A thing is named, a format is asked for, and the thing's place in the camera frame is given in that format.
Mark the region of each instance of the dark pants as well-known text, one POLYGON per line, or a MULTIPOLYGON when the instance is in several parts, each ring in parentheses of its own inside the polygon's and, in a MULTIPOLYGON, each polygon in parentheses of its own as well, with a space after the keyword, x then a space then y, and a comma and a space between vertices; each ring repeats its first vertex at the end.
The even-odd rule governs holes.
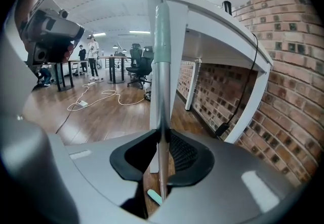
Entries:
POLYGON ((87 72, 87 62, 81 63, 81 66, 82 66, 82 71, 87 72))
POLYGON ((50 84, 51 83, 51 72, 47 68, 41 68, 40 69, 40 75, 44 77, 44 84, 50 84))
POLYGON ((95 70, 96 71, 96 76, 98 76, 96 59, 95 58, 89 58, 89 64, 90 64, 90 68, 91 68, 91 75, 95 76, 95 74, 93 72, 93 70, 95 70))

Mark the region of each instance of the person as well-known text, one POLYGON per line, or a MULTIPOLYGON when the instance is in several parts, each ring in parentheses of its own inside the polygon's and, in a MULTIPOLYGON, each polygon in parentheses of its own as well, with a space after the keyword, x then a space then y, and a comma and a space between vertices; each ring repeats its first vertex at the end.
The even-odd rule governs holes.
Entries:
POLYGON ((44 77, 44 86, 48 87, 51 85, 51 72, 49 71, 49 65, 47 63, 43 64, 40 68, 40 76, 44 77))
POLYGON ((90 42, 88 44, 88 61, 91 68, 91 75, 92 77, 89 79, 92 80, 99 80, 98 72, 97 72, 97 57, 99 52, 99 45, 98 42, 95 40, 93 35, 89 36, 90 42))
MULTIPOLYGON (((80 45, 79 57, 81 61, 86 59, 87 51, 83 48, 83 45, 80 45)), ((87 62, 81 63, 83 73, 87 72, 87 62)))

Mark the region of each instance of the green tape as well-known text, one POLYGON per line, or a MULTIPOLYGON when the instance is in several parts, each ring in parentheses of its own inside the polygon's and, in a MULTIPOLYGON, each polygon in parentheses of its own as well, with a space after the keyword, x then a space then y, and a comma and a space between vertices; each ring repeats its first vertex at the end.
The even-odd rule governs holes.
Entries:
POLYGON ((169 6, 166 2, 156 6, 154 63, 171 63, 171 35, 169 6))

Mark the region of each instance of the white shirt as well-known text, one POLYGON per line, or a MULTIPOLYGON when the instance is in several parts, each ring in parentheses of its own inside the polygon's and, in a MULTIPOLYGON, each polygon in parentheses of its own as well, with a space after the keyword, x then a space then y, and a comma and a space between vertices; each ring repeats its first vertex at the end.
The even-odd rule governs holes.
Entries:
POLYGON ((88 44, 88 58, 97 58, 99 52, 99 45, 98 42, 90 42, 88 44))

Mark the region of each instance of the brick wall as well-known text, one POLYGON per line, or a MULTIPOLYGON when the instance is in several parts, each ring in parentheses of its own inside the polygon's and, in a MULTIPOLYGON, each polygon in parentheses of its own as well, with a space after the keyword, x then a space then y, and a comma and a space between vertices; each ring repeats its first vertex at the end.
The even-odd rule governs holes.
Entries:
MULTIPOLYGON (((297 186, 314 174, 324 147, 324 29, 310 0, 251 0, 233 16, 256 34, 274 60, 259 108, 237 144, 297 186)), ((184 97, 192 74, 188 66, 184 62, 179 77, 184 97)), ((200 65, 192 107, 211 128, 234 111, 247 74, 239 67, 200 65)), ((238 116, 250 93, 251 88, 238 116)))

